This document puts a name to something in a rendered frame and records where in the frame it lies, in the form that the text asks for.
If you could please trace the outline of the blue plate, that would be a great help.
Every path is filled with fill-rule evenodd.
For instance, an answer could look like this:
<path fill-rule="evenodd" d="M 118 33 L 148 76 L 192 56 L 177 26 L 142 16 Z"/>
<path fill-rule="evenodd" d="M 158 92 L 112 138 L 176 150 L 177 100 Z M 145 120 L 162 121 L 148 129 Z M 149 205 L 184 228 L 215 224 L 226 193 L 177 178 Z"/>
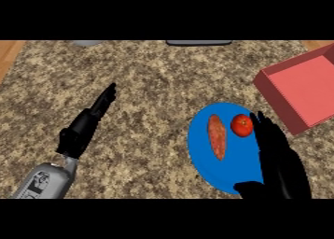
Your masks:
<path fill-rule="evenodd" d="M 263 182 L 255 134 L 241 137 L 230 129 L 232 119 L 239 114 L 249 115 L 249 110 L 241 105 L 226 102 L 207 105 L 192 117 L 186 137 L 189 159 L 202 179 L 230 194 L 238 194 L 233 189 L 236 183 Z M 224 128 L 221 157 L 211 146 L 208 122 L 212 116 L 218 117 Z"/>

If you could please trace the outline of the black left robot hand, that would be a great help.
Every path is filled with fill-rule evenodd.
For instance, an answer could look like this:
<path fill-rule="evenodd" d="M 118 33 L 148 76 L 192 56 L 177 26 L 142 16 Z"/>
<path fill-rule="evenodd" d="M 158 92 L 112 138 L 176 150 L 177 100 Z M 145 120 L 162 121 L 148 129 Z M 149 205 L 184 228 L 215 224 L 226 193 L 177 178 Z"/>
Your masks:
<path fill-rule="evenodd" d="M 90 108 L 86 108 L 72 120 L 71 125 L 59 132 L 59 144 L 56 152 L 78 159 L 90 144 L 97 123 L 115 100 L 115 84 L 112 83 Z"/>

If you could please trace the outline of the dark grey flat appliance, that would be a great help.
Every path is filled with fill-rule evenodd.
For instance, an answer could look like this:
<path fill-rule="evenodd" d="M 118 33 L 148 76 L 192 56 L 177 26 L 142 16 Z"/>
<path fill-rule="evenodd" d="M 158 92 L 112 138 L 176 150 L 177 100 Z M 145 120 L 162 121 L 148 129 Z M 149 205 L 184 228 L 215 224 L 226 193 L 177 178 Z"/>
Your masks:
<path fill-rule="evenodd" d="M 232 40 L 165 40 L 168 46 L 196 47 L 196 46 L 224 46 Z"/>

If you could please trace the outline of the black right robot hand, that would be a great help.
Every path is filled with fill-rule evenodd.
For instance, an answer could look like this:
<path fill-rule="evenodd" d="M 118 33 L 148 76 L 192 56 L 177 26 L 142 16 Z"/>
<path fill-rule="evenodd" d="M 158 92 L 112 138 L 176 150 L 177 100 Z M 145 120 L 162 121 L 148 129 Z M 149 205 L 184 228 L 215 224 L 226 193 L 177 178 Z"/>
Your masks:
<path fill-rule="evenodd" d="M 310 200 L 311 191 L 302 161 L 289 147 L 279 125 L 261 112 L 251 113 L 249 119 L 260 148 L 263 182 L 236 183 L 233 189 L 242 199 Z"/>

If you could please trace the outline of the orange sweet potato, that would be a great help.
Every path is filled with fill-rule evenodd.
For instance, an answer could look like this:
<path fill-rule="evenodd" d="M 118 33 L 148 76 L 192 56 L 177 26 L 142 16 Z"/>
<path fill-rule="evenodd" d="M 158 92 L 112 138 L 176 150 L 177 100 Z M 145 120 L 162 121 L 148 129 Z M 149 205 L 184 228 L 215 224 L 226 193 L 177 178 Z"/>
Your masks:
<path fill-rule="evenodd" d="M 226 127 L 215 114 L 208 118 L 207 132 L 215 158 L 221 161 L 226 153 Z"/>

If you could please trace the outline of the red tomato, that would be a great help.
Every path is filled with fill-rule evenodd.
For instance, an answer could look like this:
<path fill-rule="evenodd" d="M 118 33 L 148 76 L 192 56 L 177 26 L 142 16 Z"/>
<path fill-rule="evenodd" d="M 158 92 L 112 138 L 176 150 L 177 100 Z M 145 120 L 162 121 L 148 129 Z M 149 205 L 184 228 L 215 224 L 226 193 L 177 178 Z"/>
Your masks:
<path fill-rule="evenodd" d="M 238 114 L 230 122 L 230 129 L 236 136 L 246 137 L 252 133 L 252 120 L 243 114 Z"/>

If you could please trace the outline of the pale grey round object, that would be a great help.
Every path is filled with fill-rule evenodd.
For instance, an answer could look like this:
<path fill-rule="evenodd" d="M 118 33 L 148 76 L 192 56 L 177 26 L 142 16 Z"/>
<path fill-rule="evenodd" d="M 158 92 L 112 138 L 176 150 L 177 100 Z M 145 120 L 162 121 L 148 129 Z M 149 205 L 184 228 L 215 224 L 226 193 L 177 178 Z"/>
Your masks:
<path fill-rule="evenodd" d="M 89 46 L 94 46 L 94 45 L 100 44 L 102 40 L 74 40 L 72 43 L 77 46 L 89 47 Z"/>

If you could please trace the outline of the red cardboard box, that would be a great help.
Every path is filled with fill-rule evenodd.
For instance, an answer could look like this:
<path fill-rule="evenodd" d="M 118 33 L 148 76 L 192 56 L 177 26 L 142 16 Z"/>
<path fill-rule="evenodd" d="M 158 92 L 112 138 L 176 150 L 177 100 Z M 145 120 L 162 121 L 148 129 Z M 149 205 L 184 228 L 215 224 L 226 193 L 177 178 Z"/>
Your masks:
<path fill-rule="evenodd" d="M 263 68 L 254 85 L 289 133 L 334 117 L 334 43 Z"/>

